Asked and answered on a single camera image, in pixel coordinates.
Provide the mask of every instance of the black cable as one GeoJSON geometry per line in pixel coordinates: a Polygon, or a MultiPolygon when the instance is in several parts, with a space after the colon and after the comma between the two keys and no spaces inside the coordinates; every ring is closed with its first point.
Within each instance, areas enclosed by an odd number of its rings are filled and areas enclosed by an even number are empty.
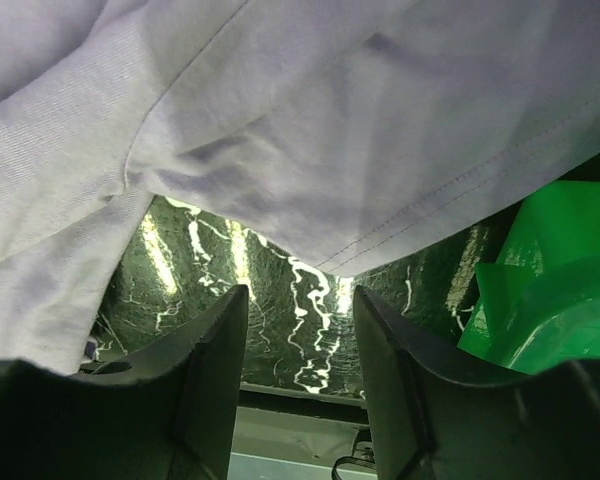
{"type": "Polygon", "coordinates": [[[363,460],[357,457],[340,457],[331,469],[331,480],[342,480],[342,477],[338,473],[338,467],[341,465],[357,465],[358,467],[369,468],[371,470],[376,469],[376,464],[371,460],[363,460]]]}

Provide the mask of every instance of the seam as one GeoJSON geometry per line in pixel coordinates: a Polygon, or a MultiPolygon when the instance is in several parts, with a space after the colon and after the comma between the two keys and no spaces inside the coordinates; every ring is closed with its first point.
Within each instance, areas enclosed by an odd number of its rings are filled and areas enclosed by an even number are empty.
{"type": "Polygon", "coordinates": [[[127,176],[127,170],[128,170],[128,165],[129,165],[129,158],[131,157],[131,151],[133,150],[133,147],[135,146],[138,137],[140,136],[140,132],[142,131],[142,127],[144,127],[144,124],[147,123],[147,119],[149,118],[149,115],[151,115],[153,113],[153,111],[156,109],[156,107],[158,106],[158,104],[160,102],[162,102],[162,100],[164,99],[165,95],[167,93],[169,93],[169,91],[173,88],[173,86],[176,84],[176,82],[178,80],[180,80],[180,78],[182,77],[182,75],[184,75],[184,73],[189,70],[189,68],[191,68],[191,66],[193,65],[193,62],[195,62],[198,57],[200,55],[202,55],[204,53],[204,51],[211,45],[211,43],[218,37],[218,35],[220,35],[223,30],[225,28],[227,28],[227,26],[238,16],[238,14],[240,12],[242,12],[242,10],[249,4],[251,3],[251,0],[245,0],[237,9],[235,12],[233,12],[233,14],[231,14],[231,16],[220,26],[220,28],[218,29],[218,31],[209,39],[209,41],[200,49],[200,51],[195,54],[191,60],[189,60],[184,68],[174,77],[174,79],[169,83],[169,85],[167,85],[167,88],[160,94],[160,96],[158,97],[158,99],[153,103],[153,105],[151,105],[151,107],[149,108],[149,110],[147,111],[147,113],[144,115],[144,118],[142,119],[142,121],[140,122],[140,125],[138,126],[138,129],[135,131],[135,133],[133,134],[133,139],[131,140],[131,144],[129,145],[129,149],[127,150],[127,155],[124,159],[124,164],[123,164],[123,188],[124,191],[126,191],[129,188],[129,178],[127,176]]]}
{"type": "MultiPolygon", "coordinates": [[[[385,221],[383,224],[379,225],[378,227],[374,228],[373,230],[371,230],[370,232],[368,232],[367,234],[365,234],[364,236],[358,238],[357,240],[355,240],[354,242],[348,244],[347,246],[345,246],[344,248],[342,248],[341,250],[339,250],[338,252],[334,253],[333,255],[331,255],[329,258],[327,258],[324,262],[320,263],[317,268],[320,268],[322,266],[324,266],[327,262],[333,260],[335,257],[337,257],[338,255],[346,252],[347,250],[351,249],[351,247],[353,247],[354,245],[357,245],[358,243],[362,242],[363,240],[365,240],[366,238],[370,237],[371,235],[373,235],[374,233],[378,232],[379,230],[382,230],[384,227],[386,227],[387,225],[395,222],[396,220],[398,220],[400,217],[404,216],[409,210],[411,210],[414,207],[417,207],[419,205],[421,205],[422,203],[424,203],[427,200],[430,200],[431,198],[436,197],[438,194],[442,193],[444,190],[448,189],[449,187],[455,185],[456,183],[458,183],[461,180],[464,180],[466,178],[469,178],[473,175],[475,175],[479,170],[491,165],[493,162],[495,162],[496,160],[502,158],[503,156],[505,156],[507,153],[510,153],[514,150],[519,150],[523,147],[525,147],[526,145],[528,145],[529,143],[531,143],[534,140],[537,140],[543,136],[546,136],[548,134],[553,133],[555,130],[558,130],[559,128],[561,128],[562,126],[564,126],[564,124],[570,122],[575,116],[577,116],[582,110],[584,110],[587,106],[591,105],[592,103],[596,103],[597,101],[600,100],[600,94],[598,94],[596,97],[594,97],[593,99],[587,101],[586,103],[582,104],[577,110],[575,110],[573,113],[571,113],[570,115],[568,115],[566,118],[562,119],[560,122],[558,122],[557,124],[555,124],[554,126],[548,128],[547,130],[538,133],[537,135],[534,135],[516,145],[513,145],[509,148],[507,148],[506,150],[501,151],[500,153],[496,154],[495,156],[491,157],[489,160],[487,160],[486,162],[477,165],[475,167],[473,167],[472,169],[470,169],[469,171],[465,172],[464,174],[462,174],[459,177],[456,177],[455,179],[447,182],[446,184],[444,184],[443,186],[441,186],[440,188],[434,190],[433,192],[430,192],[428,194],[426,194],[424,197],[420,198],[419,200],[417,200],[415,203],[412,203],[411,205],[403,208],[402,210],[400,210],[398,213],[396,213],[395,215],[393,215],[392,217],[390,217],[387,221],[385,221]]],[[[496,178],[499,178],[503,175],[506,175],[510,170],[512,170],[513,168],[517,167],[521,162],[515,162],[511,167],[507,168],[506,170],[504,170],[501,174],[499,174],[496,177],[492,177],[491,180],[495,180],[496,178]]],[[[478,185],[477,187],[474,187],[473,189],[467,191],[466,193],[469,193],[477,188],[480,188],[481,186],[483,186],[485,183],[482,183],[480,185],[478,185]]],[[[453,203],[454,201],[462,198],[464,195],[461,195],[460,197],[457,197],[456,199],[452,200],[451,202],[445,204],[444,206],[449,205],[450,203],[453,203]]],[[[426,218],[428,218],[429,216],[433,215],[434,213],[436,213],[438,210],[436,210],[435,212],[422,217],[420,220],[418,220],[417,222],[420,222],[426,218]]],[[[404,230],[406,230],[407,228],[410,228],[411,226],[415,225],[411,224],[408,227],[406,227],[404,230]]],[[[341,263],[340,265],[338,265],[337,267],[334,267],[333,269],[330,269],[329,272],[332,272],[334,270],[337,270],[338,268],[340,268],[341,266],[345,265],[346,263],[350,262],[351,260],[359,257],[360,255],[368,252],[369,250],[372,250],[380,245],[382,245],[383,243],[385,243],[386,241],[390,240],[391,238],[395,237],[396,235],[399,235],[400,233],[402,233],[404,230],[401,230],[400,232],[388,237],[387,239],[385,239],[384,241],[380,242],[379,244],[370,247],[358,254],[356,254],[355,256],[351,257],[349,260],[347,260],[344,263],[341,263]]]]}

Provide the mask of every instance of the green object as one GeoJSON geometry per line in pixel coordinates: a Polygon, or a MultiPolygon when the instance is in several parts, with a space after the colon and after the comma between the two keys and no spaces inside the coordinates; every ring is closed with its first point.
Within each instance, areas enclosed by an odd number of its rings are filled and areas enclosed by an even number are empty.
{"type": "Polygon", "coordinates": [[[458,346],[534,374],[600,358],[600,183],[555,182],[527,198],[458,346]]]}

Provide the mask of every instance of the cloth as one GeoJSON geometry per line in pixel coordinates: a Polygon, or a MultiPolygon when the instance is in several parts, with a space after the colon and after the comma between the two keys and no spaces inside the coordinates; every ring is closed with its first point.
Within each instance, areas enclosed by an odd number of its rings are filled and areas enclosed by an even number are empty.
{"type": "Polygon", "coordinates": [[[600,0],[0,0],[0,358],[79,367],[153,195],[351,276],[600,151],[600,0]]]}

